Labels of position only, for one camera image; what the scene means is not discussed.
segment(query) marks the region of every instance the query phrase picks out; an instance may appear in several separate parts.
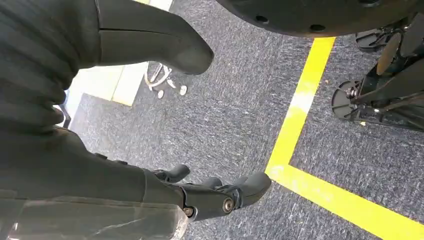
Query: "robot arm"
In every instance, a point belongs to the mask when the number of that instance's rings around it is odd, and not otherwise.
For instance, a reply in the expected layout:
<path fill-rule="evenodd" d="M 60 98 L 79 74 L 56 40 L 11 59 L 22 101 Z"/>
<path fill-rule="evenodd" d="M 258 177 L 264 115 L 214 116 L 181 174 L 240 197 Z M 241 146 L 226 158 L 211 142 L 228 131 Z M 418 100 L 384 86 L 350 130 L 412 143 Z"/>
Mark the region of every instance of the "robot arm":
<path fill-rule="evenodd" d="M 264 173 L 238 185 L 177 185 L 178 174 L 107 160 L 54 126 L 63 116 L 53 105 L 79 69 L 159 61 L 205 72 L 214 54 L 181 17 L 132 0 L 3 0 L 0 29 L 0 199 L 170 204 L 203 220 L 253 204 L 270 187 Z"/>

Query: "floor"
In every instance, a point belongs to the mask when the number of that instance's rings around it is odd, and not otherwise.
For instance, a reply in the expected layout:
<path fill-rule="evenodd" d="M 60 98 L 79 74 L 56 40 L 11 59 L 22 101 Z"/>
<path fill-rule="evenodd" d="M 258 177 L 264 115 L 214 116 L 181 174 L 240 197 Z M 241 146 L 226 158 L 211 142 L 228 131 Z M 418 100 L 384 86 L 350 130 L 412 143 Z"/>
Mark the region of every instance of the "floor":
<path fill-rule="evenodd" d="M 188 86 L 186 96 L 167 92 L 159 100 L 142 86 L 129 107 L 84 95 L 72 130 L 110 159 L 152 170 L 186 164 L 187 182 L 214 176 L 231 183 L 264 171 L 313 40 L 256 28 L 215 1 L 174 0 L 170 11 L 210 44 L 211 68 L 171 74 Z M 424 224 L 423 133 L 332 114 L 335 87 L 360 79 L 378 57 L 354 42 L 336 39 L 290 165 Z M 258 204 L 190 224 L 185 239 L 379 238 L 274 182 Z"/>

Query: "mounting hole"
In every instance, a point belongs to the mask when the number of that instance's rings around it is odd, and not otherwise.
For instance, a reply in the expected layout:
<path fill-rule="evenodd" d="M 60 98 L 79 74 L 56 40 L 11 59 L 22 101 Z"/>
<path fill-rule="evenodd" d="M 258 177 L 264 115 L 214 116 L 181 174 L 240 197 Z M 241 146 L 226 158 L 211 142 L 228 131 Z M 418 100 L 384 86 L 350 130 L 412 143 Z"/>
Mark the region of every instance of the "mounting hole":
<path fill-rule="evenodd" d="M 311 25 L 310 27 L 309 27 L 309 29 L 312 31 L 312 32 L 322 32 L 322 31 L 324 31 L 325 29 L 326 29 L 326 27 L 325 26 L 323 26 L 323 25 L 319 25 L 319 24 L 313 24 L 313 25 Z"/>
<path fill-rule="evenodd" d="M 372 8 L 380 5 L 381 0 L 358 0 L 364 8 Z"/>
<path fill-rule="evenodd" d="M 263 24 L 263 25 L 267 25 L 270 23 L 270 21 L 268 20 L 268 18 L 264 17 L 264 16 L 256 16 L 256 22 Z"/>

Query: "black metal frame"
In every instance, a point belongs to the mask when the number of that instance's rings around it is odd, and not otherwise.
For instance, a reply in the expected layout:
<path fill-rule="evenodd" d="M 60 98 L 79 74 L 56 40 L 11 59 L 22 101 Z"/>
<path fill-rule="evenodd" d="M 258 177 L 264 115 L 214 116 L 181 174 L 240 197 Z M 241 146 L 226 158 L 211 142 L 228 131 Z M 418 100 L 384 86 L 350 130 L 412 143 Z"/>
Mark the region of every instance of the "black metal frame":
<path fill-rule="evenodd" d="M 334 114 L 424 132 L 424 15 L 402 31 L 394 30 L 378 64 L 360 81 L 337 87 Z"/>

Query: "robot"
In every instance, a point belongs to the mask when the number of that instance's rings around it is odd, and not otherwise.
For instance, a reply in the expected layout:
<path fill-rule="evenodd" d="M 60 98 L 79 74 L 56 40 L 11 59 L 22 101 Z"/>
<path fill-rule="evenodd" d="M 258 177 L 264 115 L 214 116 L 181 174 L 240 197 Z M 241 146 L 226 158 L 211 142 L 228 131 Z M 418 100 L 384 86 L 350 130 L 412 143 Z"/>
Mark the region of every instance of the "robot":
<path fill-rule="evenodd" d="M 280 34 L 355 34 L 366 52 L 384 48 L 362 79 L 338 86 L 335 116 L 424 131 L 424 4 L 419 0 L 217 0 L 241 19 Z"/>
<path fill-rule="evenodd" d="M 378 64 L 340 85 L 332 109 L 347 120 L 424 129 L 422 1 L 217 1 L 292 36 L 389 26 Z M 55 126 L 63 114 L 53 105 L 79 69 L 157 61 L 204 73 L 214 53 L 181 17 L 131 0 L 3 0 L 0 28 L 0 240 L 178 239 L 188 221 L 227 216 L 271 186 L 264 173 L 178 184 L 190 172 L 184 165 L 150 171 L 109 160 Z"/>

